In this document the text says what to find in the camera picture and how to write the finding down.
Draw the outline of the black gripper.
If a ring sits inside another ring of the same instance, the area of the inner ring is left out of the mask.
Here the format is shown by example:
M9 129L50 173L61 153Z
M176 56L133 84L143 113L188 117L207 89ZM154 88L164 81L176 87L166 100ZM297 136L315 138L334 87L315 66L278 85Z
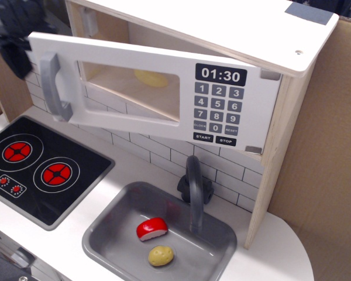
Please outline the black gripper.
M32 32L57 33L57 28L46 21L42 1L0 1L0 54L21 80L33 68L26 54L31 51L27 38Z

